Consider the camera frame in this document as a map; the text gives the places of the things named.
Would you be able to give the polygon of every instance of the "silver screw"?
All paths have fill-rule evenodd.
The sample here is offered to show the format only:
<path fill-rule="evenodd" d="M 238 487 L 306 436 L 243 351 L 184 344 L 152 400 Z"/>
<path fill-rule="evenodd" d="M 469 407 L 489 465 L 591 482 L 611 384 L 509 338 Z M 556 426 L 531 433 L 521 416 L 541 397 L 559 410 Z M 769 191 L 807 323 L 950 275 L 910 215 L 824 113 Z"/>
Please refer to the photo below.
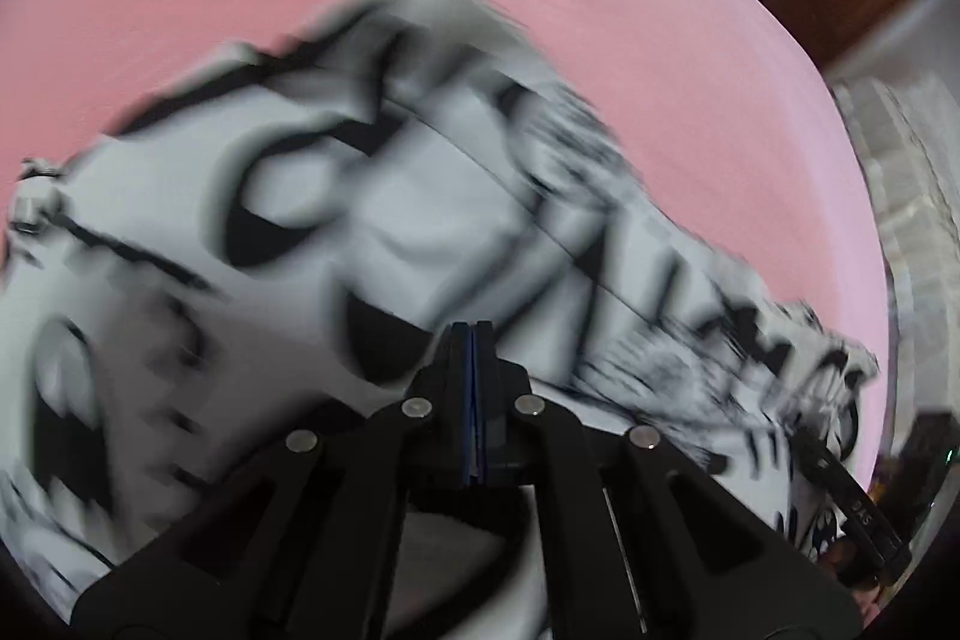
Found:
<path fill-rule="evenodd" d="M 522 415 L 540 415 L 546 410 L 546 402 L 536 394 L 525 393 L 523 396 L 517 396 L 514 402 L 517 413 Z"/>
<path fill-rule="evenodd" d="M 422 396 L 411 396 L 403 403 L 400 410 L 403 410 L 403 414 L 408 418 L 426 418 L 432 413 L 433 405 L 430 404 L 429 399 L 424 399 Z"/>
<path fill-rule="evenodd" d="M 308 429 L 297 429 L 287 434 L 287 450 L 308 453 L 317 447 L 317 436 Z"/>
<path fill-rule="evenodd" d="M 659 432 L 652 426 L 635 426 L 630 429 L 630 442 L 637 448 L 652 451 L 659 445 Z"/>

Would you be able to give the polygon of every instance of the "bed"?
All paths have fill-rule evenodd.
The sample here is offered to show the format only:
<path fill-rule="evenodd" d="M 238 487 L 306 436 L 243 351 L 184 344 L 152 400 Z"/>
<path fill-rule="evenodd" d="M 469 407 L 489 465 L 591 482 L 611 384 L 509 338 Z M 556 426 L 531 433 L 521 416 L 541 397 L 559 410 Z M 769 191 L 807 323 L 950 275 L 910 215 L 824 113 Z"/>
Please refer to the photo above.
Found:
<path fill-rule="evenodd" d="M 67 158 L 224 40 L 277 47 L 330 1 L 0 0 L 0 182 L 24 155 Z M 877 356 L 847 462 L 867 485 L 886 401 L 883 259 L 850 140 L 798 44 L 755 0 L 488 1 L 589 98 L 670 218 Z"/>

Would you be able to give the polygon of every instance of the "black and white fabric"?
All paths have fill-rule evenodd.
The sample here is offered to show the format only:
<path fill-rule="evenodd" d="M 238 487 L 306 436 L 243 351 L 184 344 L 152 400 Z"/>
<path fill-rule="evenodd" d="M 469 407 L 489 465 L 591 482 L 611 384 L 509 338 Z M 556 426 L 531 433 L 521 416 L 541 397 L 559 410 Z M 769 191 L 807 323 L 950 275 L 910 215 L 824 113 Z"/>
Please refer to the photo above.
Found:
<path fill-rule="evenodd" d="M 281 54 L 224 47 L 64 165 L 26 162 L 4 258 L 0 535 L 64 618 L 266 422 L 399 399 L 454 320 L 493 321 L 500 355 L 585 423 L 654 423 L 794 540 L 785 428 L 846 458 L 877 372 L 671 223 L 480 0 L 347 0 Z M 438 540 L 450 567 L 475 558 L 467 584 L 513 552 L 434 636 L 541 632 L 521 498 L 509 530 L 414 514 L 401 575 L 440 566 Z M 397 596 L 392 636 L 445 588 Z"/>

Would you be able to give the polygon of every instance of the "pink bedsheet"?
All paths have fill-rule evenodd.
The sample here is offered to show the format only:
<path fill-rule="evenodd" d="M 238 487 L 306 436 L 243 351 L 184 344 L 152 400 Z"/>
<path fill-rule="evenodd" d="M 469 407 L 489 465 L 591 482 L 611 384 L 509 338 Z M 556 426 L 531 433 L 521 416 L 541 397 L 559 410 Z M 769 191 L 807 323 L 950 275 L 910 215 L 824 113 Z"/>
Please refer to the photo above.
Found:
<path fill-rule="evenodd" d="M 0 0 L 0 183 L 65 157 L 224 39 L 277 43 L 330 0 Z M 621 136 L 656 202 L 747 258 L 776 297 L 887 356 L 880 243 L 851 145 L 808 57 L 755 0 L 490 0 Z M 863 393 L 854 472 L 880 441 Z"/>

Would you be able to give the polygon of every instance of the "pink surface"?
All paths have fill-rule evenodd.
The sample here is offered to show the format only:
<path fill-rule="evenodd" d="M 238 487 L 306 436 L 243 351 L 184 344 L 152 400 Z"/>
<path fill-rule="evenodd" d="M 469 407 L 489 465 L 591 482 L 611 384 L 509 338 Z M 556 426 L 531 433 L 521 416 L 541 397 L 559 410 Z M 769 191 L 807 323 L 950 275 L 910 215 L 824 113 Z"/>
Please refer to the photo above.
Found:
<path fill-rule="evenodd" d="M 330 0 L 0 0 L 0 182 L 64 157 L 224 39 L 265 47 Z M 755 0 L 490 0 L 621 136 L 656 202 L 803 297 L 884 368 L 886 292 L 866 189 L 812 63 Z M 885 399 L 864 392 L 856 476 Z"/>

